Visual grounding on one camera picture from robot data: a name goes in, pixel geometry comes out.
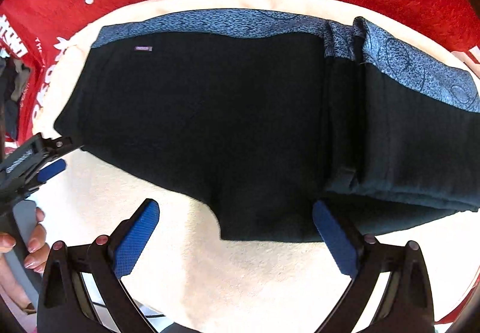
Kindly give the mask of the person's left hand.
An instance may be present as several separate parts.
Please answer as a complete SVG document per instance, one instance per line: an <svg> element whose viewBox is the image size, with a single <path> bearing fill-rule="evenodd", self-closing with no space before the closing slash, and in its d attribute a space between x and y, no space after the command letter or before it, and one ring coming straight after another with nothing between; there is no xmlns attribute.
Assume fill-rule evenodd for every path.
<svg viewBox="0 0 480 333"><path fill-rule="evenodd" d="M22 201L1 214L1 289L20 309L38 308L50 251L44 218L33 201Z"/></svg>

